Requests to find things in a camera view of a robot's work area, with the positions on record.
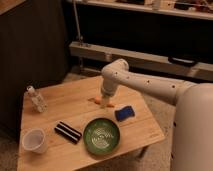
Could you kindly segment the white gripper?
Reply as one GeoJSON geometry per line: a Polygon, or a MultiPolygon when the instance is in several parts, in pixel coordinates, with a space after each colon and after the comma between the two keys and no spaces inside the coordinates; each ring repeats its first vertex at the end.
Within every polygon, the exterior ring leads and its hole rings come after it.
{"type": "Polygon", "coordinates": [[[118,84],[114,83],[111,80],[104,79],[101,85],[101,108],[106,108],[109,104],[109,97],[113,97],[116,93],[116,90],[118,88],[118,84]]]}

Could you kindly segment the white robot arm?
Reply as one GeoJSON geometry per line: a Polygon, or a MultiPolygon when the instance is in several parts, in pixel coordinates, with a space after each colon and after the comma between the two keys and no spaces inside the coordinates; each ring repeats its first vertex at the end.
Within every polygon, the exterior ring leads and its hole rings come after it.
{"type": "Polygon", "coordinates": [[[124,59],[101,70],[101,93],[119,85],[174,107],[170,171],[213,171],[213,83],[134,73],[124,59]]]}

